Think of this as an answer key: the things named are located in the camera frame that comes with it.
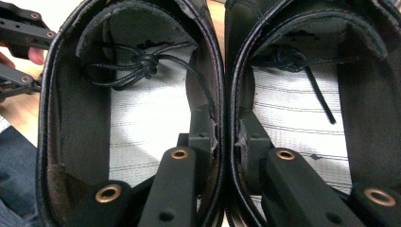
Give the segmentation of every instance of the finger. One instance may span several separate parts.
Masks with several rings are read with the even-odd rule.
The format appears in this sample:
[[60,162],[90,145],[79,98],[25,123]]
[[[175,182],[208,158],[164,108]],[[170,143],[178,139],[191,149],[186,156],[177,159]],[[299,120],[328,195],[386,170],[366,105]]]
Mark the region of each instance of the finger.
[[44,51],[38,48],[29,48],[27,53],[29,59],[39,65],[44,64]]
[[0,52],[0,63],[7,65],[11,68],[15,68],[15,64],[1,52]]

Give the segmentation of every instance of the black leather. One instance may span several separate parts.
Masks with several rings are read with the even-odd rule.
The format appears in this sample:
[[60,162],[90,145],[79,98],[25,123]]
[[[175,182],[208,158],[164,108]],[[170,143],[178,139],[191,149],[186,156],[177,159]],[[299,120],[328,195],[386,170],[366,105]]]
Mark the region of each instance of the black leather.
[[[165,19],[179,25],[183,36],[197,46],[190,64],[203,74],[204,83],[214,99],[218,140],[208,181],[201,195],[197,225],[220,224],[220,192],[225,181],[226,163],[224,81],[222,58],[206,2],[87,0],[61,27],[44,68],[37,168],[38,208],[43,226],[59,226],[68,221],[71,211],[65,207],[75,207],[89,188],[108,180],[111,91],[83,79],[82,65],[86,61],[107,60],[103,50],[94,48],[94,43],[91,43],[96,40],[92,36],[95,37],[96,30],[100,29],[96,23],[91,23],[93,18],[101,11],[104,14],[99,16],[99,20],[125,10],[127,5],[124,4],[128,3],[166,11],[171,17]],[[123,21],[121,28],[126,29]],[[102,70],[94,71],[94,74],[99,79],[110,77]],[[191,110],[207,104],[195,79],[187,76],[186,87]]]
[[401,183],[401,15],[390,1],[228,0],[225,68],[229,106],[229,220],[267,222],[251,200],[238,141],[240,110],[253,108],[250,60],[300,25],[330,18],[348,28],[339,55],[366,59],[339,64],[340,105],[353,183],[396,188]]

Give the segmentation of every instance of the shoe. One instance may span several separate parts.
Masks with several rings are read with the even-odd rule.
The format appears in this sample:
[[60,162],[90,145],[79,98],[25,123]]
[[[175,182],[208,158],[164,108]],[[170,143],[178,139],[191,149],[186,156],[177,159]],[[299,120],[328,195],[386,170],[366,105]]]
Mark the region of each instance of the shoe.
[[[44,69],[37,170],[43,225],[138,225],[142,213],[174,226],[184,219],[220,225],[223,82],[206,2],[82,2],[61,27]],[[196,176],[161,166],[156,174],[165,152],[172,152],[166,159],[196,153]],[[194,177],[186,189],[196,183],[196,192],[180,191],[183,173]],[[174,207],[147,210],[147,198],[158,209],[171,200],[155,199],[156,182],[174,185],[163,188],[166,195],[190,195],[174,200],[187,198],[190,217]]]
[[[225,7],[230,222],[304,226],[295,216],[274,222],[280,215],[272,210],[288,212],[267,196],[284,191],[271,185],[284,167],[272,172],[277,157],[303,160],[338,194],[358,183],[400,193],[397,9],[387,1],[318,0],[227,1]],[[279,181],[289,183],[294,174]],[[303,180],[298,188],[306,191],[312,182]],[[326,217],[318,226],[341,220]]]

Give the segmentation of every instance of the black lace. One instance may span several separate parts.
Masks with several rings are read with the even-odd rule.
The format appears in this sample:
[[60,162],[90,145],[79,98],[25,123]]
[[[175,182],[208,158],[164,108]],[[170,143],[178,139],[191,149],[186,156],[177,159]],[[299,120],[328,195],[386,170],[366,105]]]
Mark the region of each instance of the black lace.
[[313,76],[310,66],[317,64],[342,64],[358,60],[360,60],[360,57],[309,61],[300,50],[289,45],[279,45],[274,48],[270,55],[256,56],[253,58],[251,64],[260,67],[278,68],[292,73],[297,73],[304,70],[330,123],[336,124],[336,119],[328,107],[327,102],[324,100],[322,91],[319,88],[315,76]]
[[121,91],[128,88],[129,86],[132,86],[133,84],[137,83],[139,80],[143,78],[151,79],[153,75],[157,74],[157,65],[159,64],[159,61],[162,60],[173,61],[184,67],[193,76],[195,76],[198,85],[200,86],[200,89],[202,90],[203,94],[207,99],[210,118],[215,119],[215,102],[209,90],[207,89],[206,84],[204,83],[201,73],[194,70],[186,61],[183,61],[172,55],[164,54],[167,51],[174,49],[182,49],[191,45],[192,44],[190,42],[169,44],[163,48],[154,51],[151,54],[144,54],[140,49],[125,44],[102,44],[101,47],[104,48],[111,48],[114,50],[120,49],[131,52],[133,54],[133,57],[131,58],[132,64],[117,65],[112,63],[88,63],[83,66],[84,68],[97,67],[114,71],[131,71],[131,72],[126,76],[122,77],[121,79],[116,79],[109,82],[96,81],[93,78],[89,77],[89,75],[87,74],[84,74],[84,77],[86,80],[88,80],[89,82],[91,82],[96,86],[111,87],[116,91]]

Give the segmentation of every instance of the brass eyelet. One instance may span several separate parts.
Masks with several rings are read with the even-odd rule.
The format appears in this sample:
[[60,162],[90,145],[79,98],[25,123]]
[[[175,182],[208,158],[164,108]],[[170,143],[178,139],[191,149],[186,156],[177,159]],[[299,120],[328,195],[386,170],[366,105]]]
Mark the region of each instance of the brass eyelet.
[[[112,195],[104,195],[106,191],[111,191]],[[96,201],[100,203],[108,203],[111,201],[114,201],[121,195],[121,186],[118,184],[110,184],[107,185],[103,188],[101,188],[97,193],[96,193]]]
[[22,77],[21,81],[24,83],[27,83],[27,82],[29,82],[29,77]]
[[36,12],[32,12],[32,13],[30,14],[30,17],[32,17],[33,19],[38,19],[38,18],[39,18],[39,14],[36,13]]
[[295,159],[295,154],[288,150],[279,150],[276,154],[283,160],[291,161]]
[[[397,202],[395,201],[395,198],[393,198],[387,192],[376,189],[376,188],[367,188],[367,189],[365,189],[364,194],[369,200],[371,200],[372,202],[374,202],[376,204],[382,205],[382,206],[392,207],[397,204]],[[381,197],[383,197],[383,199],[375,197],[375,194],[380,195]]]
[[177,149],[171,153],[171,157],[173,157],[173,159],[184,159],[188,157],[188,152],[183,149]]

